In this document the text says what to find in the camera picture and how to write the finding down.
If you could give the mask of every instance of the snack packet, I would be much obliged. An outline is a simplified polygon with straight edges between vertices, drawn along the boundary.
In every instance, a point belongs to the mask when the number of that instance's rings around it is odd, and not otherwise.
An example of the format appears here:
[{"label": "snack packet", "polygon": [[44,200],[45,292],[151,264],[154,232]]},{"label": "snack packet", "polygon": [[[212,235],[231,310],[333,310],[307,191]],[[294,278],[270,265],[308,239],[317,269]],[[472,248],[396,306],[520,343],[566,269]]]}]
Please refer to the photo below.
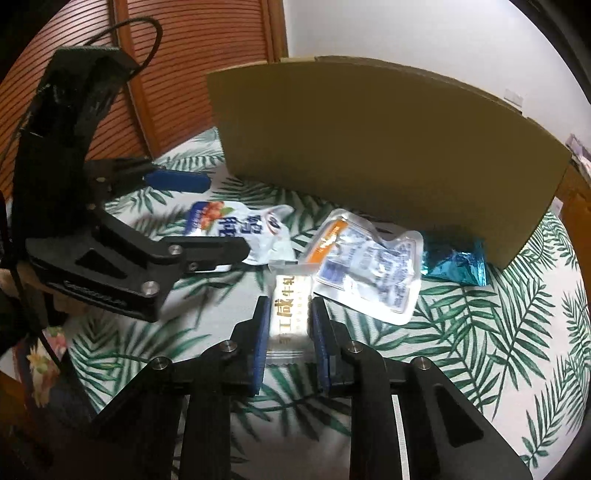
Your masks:
[{"label": "snack packet", "polygon": [[408,323],[421,289],[423,237],[405,231],[384,241],[370,221],[334,210],[303,252],[320,264],[314,292],[383,322]]},{"label": "snack packet", "polygon": [[461,229],[450,228],[425,232],[423,237],[422,273],[425,278],[486,286],[486,258],[480,239]]},{"label": "snack packet", "polygon": [[318,265],[271,264],[271,312],[267,364],[285,365],[313,361],[310,337],[310,304]]},{"label": "snack packet", "polygon": [[[272,260],[296,259],[289,229],[281,221],[293,212],[289,205],[250,210],[240,202],[196,202],[189,211],[185,236],[241,236],[251,247],[244,260],[265,265]],[[221,265],[216,271],[229,270]]]}]

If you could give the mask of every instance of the table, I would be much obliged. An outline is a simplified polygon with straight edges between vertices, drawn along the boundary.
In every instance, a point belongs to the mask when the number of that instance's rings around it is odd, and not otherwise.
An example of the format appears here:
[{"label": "table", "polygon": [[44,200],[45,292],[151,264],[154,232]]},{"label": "table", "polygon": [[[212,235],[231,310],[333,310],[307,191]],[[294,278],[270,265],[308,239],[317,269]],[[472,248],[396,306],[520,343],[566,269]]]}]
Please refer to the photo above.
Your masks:
[{"label": "table", "polygon": [[[204,194],[146,188],[106,206],[153,239],[183,234],[185,212],[197,200],[286,203],[295,208],[285,222],[299,253],[336,207],[231,177],[215,129],[158,163],[204,171],[212,187]],[[581,425],[591,370],[587,299],[561,222],[546,214],[514,262],[504,271],[489,267],[489,276],[484,288],[423,281],[414,317],[403,327],[327,305],[352,337],[384,356],[434,360],[541,480]],[[265,267],[196,274],[174,286],[154,324],[100,310],[71,318],[64,326],[69,351],[96,409],[154,356],[181,361],[229,338],[266,289]],[[268,367],[259,397],[233,401],[235,479],[348,478],[350,403],[315,395],[313,372],[305,364]],[[173,476],[177,468],[175,461]]]}]

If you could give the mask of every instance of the cardboard flap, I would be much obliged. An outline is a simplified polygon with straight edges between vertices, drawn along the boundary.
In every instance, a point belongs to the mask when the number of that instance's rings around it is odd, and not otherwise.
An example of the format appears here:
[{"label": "cardboard flap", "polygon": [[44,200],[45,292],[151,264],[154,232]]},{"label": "cardboard flap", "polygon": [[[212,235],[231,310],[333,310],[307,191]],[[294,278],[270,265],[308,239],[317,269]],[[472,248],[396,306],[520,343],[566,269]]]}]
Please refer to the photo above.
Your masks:
[{"label": "cardboard flap", "polygon": [[207,77],[229,171],[409,229],[457,225],[506,267],[570,153],[502,100],[425,70],[351,57]]}]

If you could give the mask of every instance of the metal screw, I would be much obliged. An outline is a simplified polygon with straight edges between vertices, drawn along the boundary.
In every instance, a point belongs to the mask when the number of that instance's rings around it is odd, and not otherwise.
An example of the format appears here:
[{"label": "metal screw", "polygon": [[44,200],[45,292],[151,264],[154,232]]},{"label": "metal screw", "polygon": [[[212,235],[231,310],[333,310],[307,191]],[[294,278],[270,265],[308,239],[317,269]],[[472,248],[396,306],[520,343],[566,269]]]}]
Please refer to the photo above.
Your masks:
[{"label": "metal screw", "polygon": [[219,346],[220,350],[226,353],[233,352],[236,350],[236,348],[238,348],[238,344],[234,340],[224,340],[223,342],[219,343]]},{"label": "metal screw", "polygon": [[170,245],[170,247],[168,247],[168,253],[171,255],[180,255],[183,253],[183,247],[180,245]]},{"label": "metal screw", "polygon": [[355,340],[347,344],[347,351],[350,353],[359,353],[361,350],[363,350],[363,345]]},{"label": "metal screw", "polygon": [[153,297],[160,291],[160,285],[154,280],[147,281],[142,284],[142,293],[146,297]]},{"label": "metal screw", "polygon": [[426,356],[418,356],[413,362],[421,370],[429,370],[431,368],[431,361]]},{"label": "metal screw", "polygon": [[157,356],[156,358],[150,360],[149,365],[153,370],[164,370],[172,363],[172,360],[166,356]]}]

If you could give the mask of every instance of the white snack packet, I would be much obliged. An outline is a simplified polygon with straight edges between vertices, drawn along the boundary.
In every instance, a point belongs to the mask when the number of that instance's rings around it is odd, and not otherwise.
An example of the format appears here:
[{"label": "white snack packet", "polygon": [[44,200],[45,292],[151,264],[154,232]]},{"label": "white snack packet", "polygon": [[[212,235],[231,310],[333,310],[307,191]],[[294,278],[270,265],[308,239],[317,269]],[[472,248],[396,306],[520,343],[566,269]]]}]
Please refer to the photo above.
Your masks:
[{"label": "white snack packet", "polygon": [[334,210],[302,253],[319,265],[314,292],[395,325],[408,323],[421,289],[423,236],[384,241],[370,221]]},{"label": "white snack packet", "polygon": [[[293,212],[289,205],[251,210],[240,202],[196,202],[191,207],[185,236],[241,236],[251,252],[248,265],[296,259],[289,229],[281,221]],[[227,271],[220,265],[215,271]]]},{"label": "white snack packet", "polygon": [[312,273],[317,265],[271,264],[271,312],[267,364],[286,365],[313,361],[310,337]]}]

